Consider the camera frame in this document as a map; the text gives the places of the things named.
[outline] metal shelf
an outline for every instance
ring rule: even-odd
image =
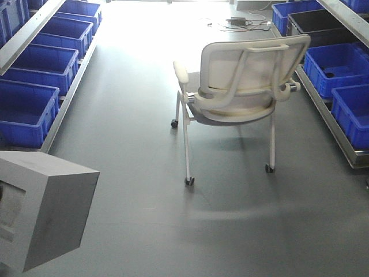
[[[340,0],[317,0],[359,40],[369,47],[369,23]]]
[[[0,48],[0,75],[3,75],[24,48],[44,27],[47,21],[60,8],[65,0],[48,0],[26,23],[25,25]]]
[[[44,153],[48,153],[52,142],[54,141],[54,138],[56,137],[58,130],[62,124],[62,121],[64,119],[64,116],[67,113],[67,110],[71,104],[71,101],[73,99],[73,96],[78,88],[78,85],[80,84],[80,81],[83,77],[83,74],[85,73],[85,70],[88,66],[88,63],[92,57],[93,52],[95,51],[96,48],[96,41],[98,39],[98,34],[99,34],[99,30],[97,30],[96,35],[93,37],[91,45],[89,46],[86,55],[84,56],[84,58],[82,60],[80,60],[80,66],[78,68],[77,74],[66,94],[66,96],[63,97],[62,99],[62,105],[59,109],[59,112],[57,114],[57,116],[55,117],[50,130],[44,140],[44,143],[42,144],[41,148],[24,148],[24,147],[14,147],[14,146],[6,146],[6,145],[0,145],[0,151],[1,150],[6,150],[6,151],[40,151],[40,152],[44,152]]]
[[[310,79],[307,77],[303,68],[299,65],[296,69],[296,74],[301,80],[301,83],[305,87],[310,98],[314,102],[318,111],[320,112],[322,118],[330,129],[332,135],[339,144],[341,150],[347,158],[350,166],[354,169],[369,167],[369,151],[357,151],[353,149],[351,143],[347,139],[345,133],[342,131],[341,127],[338,125],[336,119],[332,116],[327,104],[319,96],[319,93],[314,88]]]

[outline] blue plastic bin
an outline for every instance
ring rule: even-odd
[[[358,41],[358,38],[327,10],[289,14],[287,35],[303,33],[310,36],[309,47]]]
[[[332,90],[332,114],[354,149],[369,149],[369,84]]]
[[[50,85],[65,96],[78,70],[78,50],[30,44],[1,79]]]
[[[281,35],[287,34],[288,15],[291,13],[307,12],[310,10],[321,10],[323,6],[316,0],[305,0],[299,2],[287,2],[272,5],[272,21],[280,31]]]
[[[90,22],[54,16],[32,43],[77,49],[81,59],[91,44],[92,27]]]
[[[369,60],[350,43],[309,48],[304,70],[326,100],[333,88],[369,83]]]
[[[352,45],[369,60],[369,48],[364,43],[354,42]]]
[[[28,0],[28,7],[32,10],[40,9],[47,0]]]
[[[40,148],[59,111],[59,89],[0,80],[0,137],[6,146]]]
[[[100,4],[78,0],[66,0],[55,15],[58,17],[92,22],[93,35],[96,33],[102,19]]]
[[[0,0],[0,48],[29,20],[27,0]]]
[[[369,13],[368,0],[341,0],[356,13]]]

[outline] chair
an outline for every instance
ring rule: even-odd
[[[183,64],[173,62],[180,90],[176,117],[171,126],[173,129],[178,127],[181,105],[187,186],[194,183],[194,177],[190,174],[187,134],[187,126],[191,121],[232,126],[270,115],[270,158],[265,170],[267,173],[274,172],[274,109],[276,102],[288,100],[291,91],[300,89],[300,84],[293,81],[291,76],[309,43],[308,35],[211,43],[202,50],[198,92],[187,91],[191,86],[189,74]]]

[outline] gray floor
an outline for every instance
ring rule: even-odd
[[[217,23],[232,12],[227,3],[104,7],[97,49],[50,151],[101,171],[81,247],[0,276],[369,275],[369,170],[350,168],[304,91],[277,107],[274,174],[264,171],[267,119],[192,123],[195,187],[185,188],[183,134],[170,128],[171,62],[184,49],[198,62],[203,43],[228,34]]]

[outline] gray box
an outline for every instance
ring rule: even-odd
[[[0,262],[26,271],[80,246],[99,172],[0,151]]]

